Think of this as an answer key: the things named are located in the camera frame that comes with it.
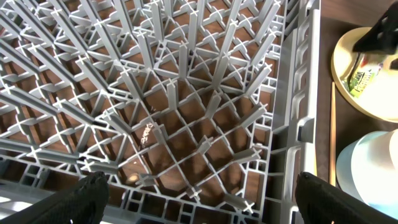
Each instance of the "round tray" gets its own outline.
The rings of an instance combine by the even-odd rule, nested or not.
[[[357,110],[373,118],[398,123],[398,71],[389,70],[398,54],[388,56],[379,75],[359,98],[352,97],[340,80],[354,66],[357,53],[352,52],[353,45],[369,30],[370,27],[353,29],[340,38],[331,57],[331,74],[340,93]]]

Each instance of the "brown wooden table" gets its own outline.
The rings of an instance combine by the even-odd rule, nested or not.
[[[339,38],[351,29],[373,26],[394,0],[323,0],[317,107],[318,176],[328,181],[330,142],[330,60]],[[336,90],[336,158],[347,145],[372,131],[392,131],[398,124],[366,116],[352,107]]]

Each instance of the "white bucket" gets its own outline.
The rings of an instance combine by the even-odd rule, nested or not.
[[[351,160],[356,190],[367,204],[398,203],[398,129],[376,138],[363,138]]]

